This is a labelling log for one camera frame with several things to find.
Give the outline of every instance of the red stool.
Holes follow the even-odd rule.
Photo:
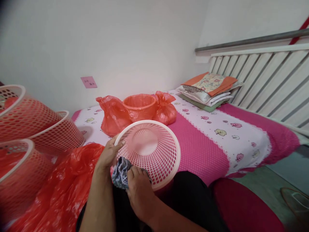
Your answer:
[[[219,212],[231,232],[284,232],[276,214],[251,190],[231,179],[213,186]]]

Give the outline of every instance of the gray cloth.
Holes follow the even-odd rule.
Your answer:
[[[114,172],[112,174],[112,181],[114,185],[120,189],[128,189],[128,177],[127,177],[127,172],[130,170],[130,168],[133,165],[131,162],[124,158],[120,157],[118,160],[118,163],[116,167],[114,167]]]

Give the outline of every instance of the stack of folded linens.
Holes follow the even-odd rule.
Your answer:
[[[181,92],[179,96],[184,100],[212,112],[232,99],[231,90],[235,91],[242,85],[234,77],[206,72],[186,81],[176,90]]]

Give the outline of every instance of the hand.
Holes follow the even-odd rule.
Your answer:
[[[131,207],[135,215],[146,224],[155,213],[158,198],[155,196],[146,171],[137,166],[127,172],[129,189],[127,190]]]
[[[121,143],[117,144],[116,146],[115,141],[118,137],[118,135],[115,135],[110,141],[106,143],[106,146],[100,155],[100,158],[96,164],[96,167],[100,167],[103,169],[110,169],[110,167],[114,164],[116,164],[116,155],[118,151],[124,146],[126,143],[125,141],[122,141]]]

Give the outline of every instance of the leg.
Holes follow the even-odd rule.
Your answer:
[[[133,209],[131,208],[130,201],[126,191],[113,186],[113,197],[114,197],[117,232],[139,231],[139,221]],[[84,205],[83,209],[81,210],[78,216],[76,222],[76,232],[80,230],[81,221],[83,220],[84,217],[86,204]]]
[[[206,230],[229,231],[211,198],[210,190],[195,174],[178,172],[172,188],[173,209]]]

